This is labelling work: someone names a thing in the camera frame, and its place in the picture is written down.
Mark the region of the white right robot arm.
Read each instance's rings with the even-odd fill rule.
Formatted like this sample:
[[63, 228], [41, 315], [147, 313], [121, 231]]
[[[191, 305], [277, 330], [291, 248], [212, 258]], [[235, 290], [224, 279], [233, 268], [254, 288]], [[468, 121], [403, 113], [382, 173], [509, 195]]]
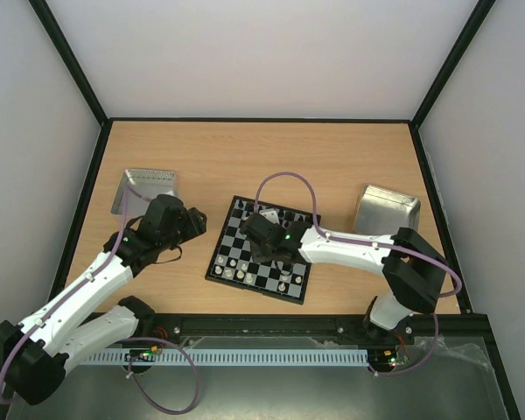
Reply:
[[385, 279], [390, 292], [374, 297], [364, 321], [366, 336], [376, 343], [390, 337], [410, 315], [434, 313], [442, 295], [445, 259], [408, 227], [396, 234], [365, 236], [323, 230], [302, 221], [284, 227], [253, 213], [241, 223], [240, 232], [262, 262], [329, 263]]

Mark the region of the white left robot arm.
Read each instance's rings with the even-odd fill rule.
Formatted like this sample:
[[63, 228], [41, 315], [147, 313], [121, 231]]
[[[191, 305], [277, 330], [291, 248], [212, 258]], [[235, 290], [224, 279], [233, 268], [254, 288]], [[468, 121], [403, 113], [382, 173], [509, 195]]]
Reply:
[[50, 397], [67, 374], [92, 354], [144, 332], [153, 315], [139, 299], [129, 297], [99, 318], [88, 316], [115, 291], [145, 268], [157, 263], [166, 250], [207, 231], [207, 217], [197, 208], [186, 208], [177, 197], [159, 194], [146, 212], [134, 219], [123, 214], [89, 267], [61, 293], [19, 323], [0, 324], [0, 403], [4, 386], [30, 405]]

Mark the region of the black silver chess board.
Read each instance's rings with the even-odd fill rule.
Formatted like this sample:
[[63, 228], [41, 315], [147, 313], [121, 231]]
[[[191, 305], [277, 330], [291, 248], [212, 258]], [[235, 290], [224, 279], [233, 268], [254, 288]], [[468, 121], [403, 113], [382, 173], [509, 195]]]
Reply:
[[206, 269], [205, 279], [301, 305], [311, 265], [296, 262], [257, 262], [240, 226], [253, 212], [254, 201], [235, 195]]

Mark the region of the pink metal tin box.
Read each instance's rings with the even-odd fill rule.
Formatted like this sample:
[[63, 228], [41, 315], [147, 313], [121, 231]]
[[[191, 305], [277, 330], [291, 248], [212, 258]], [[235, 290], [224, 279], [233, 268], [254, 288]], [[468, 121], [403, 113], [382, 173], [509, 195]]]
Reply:
[[159, 194], [178, 197], [177, 173], [175, 171], [127, 168], [122, 171], [110, 213], [123, 214], [123, 192], [128, 188], [127, 216], [145, 213], [150, 201]]

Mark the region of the yellow metal tin box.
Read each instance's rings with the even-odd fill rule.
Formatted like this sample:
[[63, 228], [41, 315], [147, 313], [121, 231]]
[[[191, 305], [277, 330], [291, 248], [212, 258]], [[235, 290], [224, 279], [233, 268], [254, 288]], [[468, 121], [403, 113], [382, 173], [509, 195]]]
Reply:
[[353, 231], [359, 235], [395, 234], [419, 228], [421, 201], [375, 185], [365, 185], [356, 205]]

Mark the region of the black aluminium frame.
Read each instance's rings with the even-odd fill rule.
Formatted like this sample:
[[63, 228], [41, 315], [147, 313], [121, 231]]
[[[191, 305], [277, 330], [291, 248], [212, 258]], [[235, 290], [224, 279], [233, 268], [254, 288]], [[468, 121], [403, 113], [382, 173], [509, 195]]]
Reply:
[[[493, 6], [494, 2], [492, 1], [479, 1], [475, 4], [471, 15], [467, 19], [457, 40], [444, 60], [441, 69], [422, 100], [418, 111], [412, 119], [405, 121], [405, 125], [409, 128], [417, 162], [420, 166], [425, 190], [430, 200], [430, 208], [434, 221], [436, 222], [445, 257], [450, 267], [456, 271], [460, 271], [461, 268], [450, 237], [447, 220], [442, 210], [441, 198], [438, 189], [434, 185], [433, 171], [427, 161], [426, 151], [419, 134], [419, 129]], [[66, 244], [60, 258], [59, 267], [52, 283], [50, 295], [55, 297], [60, 292], [61, 287], [67, 282], [68, 269], [74, 259], [77, 241], [80, 238], [84, 224], [85, 213], [88, 210], [89, 202], [92, 198], [93, 189], [115, 118], [105, 114], [49, 4], [45, 1], [33, 1], [31, 2], [31, 7], [101, 127], [66, 239]], [[459, 313], [457, 315], [444, 315], [441, 318], [442, 333], [445, 333], [449, 337], [471, 336], [481, 337], [484, 340], [488, 359], [495, 369], [495, 380], [498, 384], [499, 394], [507, 417], [510, 419], [519, 418], [520, 413], [513, 396], [513, 391], [509, 385], [508, 377], [495, 341], [494, 332], [490, 326], [487, 315], [473, 311], [467, 289], [462, 289], [458, 293], [457, 302]], [[224, 333], [226, 330], [224, 324], [228, 322], [231, 326], [246, 326], [248, 328], [247, 333], [250, 336], [256, 333], [266, 333], [268, 335], [291, 333], [296, 327], [302, 328], [306, 326], [309, 329], [310, 336], [316, 337], [316, 326], [320, 326], [323, 331], [327, 331], [331, 328], [332, 322], [339, 320], [340, 317], [334, 315], [300, 315], [295, 317], [293, 315], [242, 316], [216, 314], [179, 316], [162, 313], [159, 315], [159, 319], [164, 322], [184, 320], [189, 326], [197, 325], [201, 331], [206, 333]]]

